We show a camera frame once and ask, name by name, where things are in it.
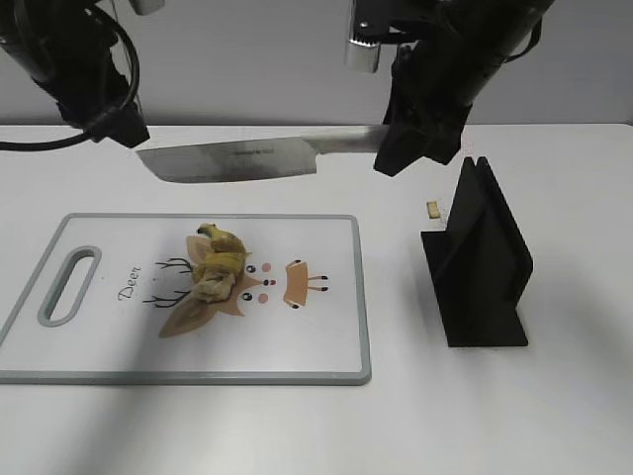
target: deer antler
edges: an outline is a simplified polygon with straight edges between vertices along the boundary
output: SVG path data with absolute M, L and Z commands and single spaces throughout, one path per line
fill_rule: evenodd
M 161 265 L 160 269 L 166 269 L 167 267 L 187 267 L 187 270 L 181 270 L 181 274 L 191 274 L 194 271 L 191 262 L 181 257 L 174 257 L 167 259 L 167 262 L 156 262 L 156 265 Z
M 171 307 L 175 307 L 176 305 L 178 305 L 190 293 L 191 293 L 190 290 L 188 291 L 174 290 L 174 294 L 178 294 L 179 296 L 173 299 L 164 299 L 162 297 L 157 297 L 155 295 L 152 295 L 151 300 L 143 300 L 142 302 L 144 304 L 154 304 L 154 307 L 156 307 L 157 309 L 169 309 Z

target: white table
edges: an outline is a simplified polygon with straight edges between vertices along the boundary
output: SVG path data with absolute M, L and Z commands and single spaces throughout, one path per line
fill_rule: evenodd
M 292 128 L 156 128 L 174 145 Z M 0 128 L 0 140 L 62 128 Z M 70 212 L 340 213 L 360 222 L 373 379 L 361 387 L 0 387 L 0 473 L 630 474 L 633 129 L 472 127 L 532 252 L 527 348 L 451 349 L 419 232 L 460 154 L 395 179 L 373 157 L 318 174 L 176 185 L 129 151 L 0 153 L 0 325 Z

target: knife blade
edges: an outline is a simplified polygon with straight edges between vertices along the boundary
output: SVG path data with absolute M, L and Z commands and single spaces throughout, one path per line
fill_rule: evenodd
M 376 152 L 388 126 L 336 129 L 318 136 L 147 148 L 137 152 L 158 178 L 173 183 L 266 180 L 317 173 L 317 155 Z

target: cutting board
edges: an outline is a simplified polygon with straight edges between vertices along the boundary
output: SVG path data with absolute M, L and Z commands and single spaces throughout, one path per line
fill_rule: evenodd
M 202 223 L 248 252 L 226 302 L 188 295 Z M 358 385 L 370 374 L 349 216 L 69 215 L 0 332 L 2 383 Z

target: deer ear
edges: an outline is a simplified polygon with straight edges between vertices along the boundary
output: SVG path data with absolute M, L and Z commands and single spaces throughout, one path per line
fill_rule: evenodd
M 194 264 L 201 264 L 211 252 L 211 241 L 206 237 L 187 236 L 187 251 Z
M 197 299 L 187 299 L 174 309 L 158 334 L 169 338 L 182 333 L 192 332 L 206 325 L 218 310 Z

